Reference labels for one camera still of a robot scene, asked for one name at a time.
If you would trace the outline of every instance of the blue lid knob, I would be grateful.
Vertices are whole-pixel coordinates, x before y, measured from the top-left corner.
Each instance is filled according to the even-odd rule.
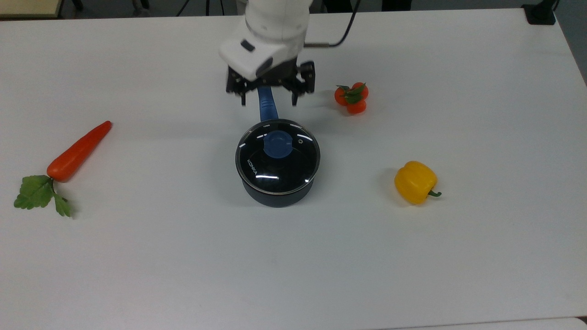
[[[267,156],[275,159],[284,158],[292,150],[292,137],[282,130],[274,130],[263,138],[263,151]]]

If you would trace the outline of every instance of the pot lid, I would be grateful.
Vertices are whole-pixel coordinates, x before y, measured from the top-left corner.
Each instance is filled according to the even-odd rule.
[[[239,175],[267,194],[290,194],[307,186],[320,163],[314,136],[300,124],[271,119],[248,130],[238,143]]]

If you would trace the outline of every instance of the black pot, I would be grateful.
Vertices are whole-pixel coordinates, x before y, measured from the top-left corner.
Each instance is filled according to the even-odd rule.
[[[238,174],[247,193],[259,203],[290,206],[312,187],[320,164],[320,148],[314,135],[302,125],[277,118],[269,87],[259,88],[259,99],[262,121],[238,143]]]

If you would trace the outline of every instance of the pot handle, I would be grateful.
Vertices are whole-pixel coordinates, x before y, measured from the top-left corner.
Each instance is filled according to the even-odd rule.
[[[264,122],[269,119],[277,119],[277,107],[273,100],[273,93],[271,93],[270,86],[257,87],[259,93],[259,112],[261,113],[261,121]]]

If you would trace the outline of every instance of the pepper stem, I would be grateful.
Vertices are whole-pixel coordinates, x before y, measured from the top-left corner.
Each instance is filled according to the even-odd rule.
[[[428,195],[433,196],[433,197],[438,197],[438,196],[442,195],[442,193],[440,191],[438,193],[435,193],[432,190],[430,190],[430,192],[428,193]]]

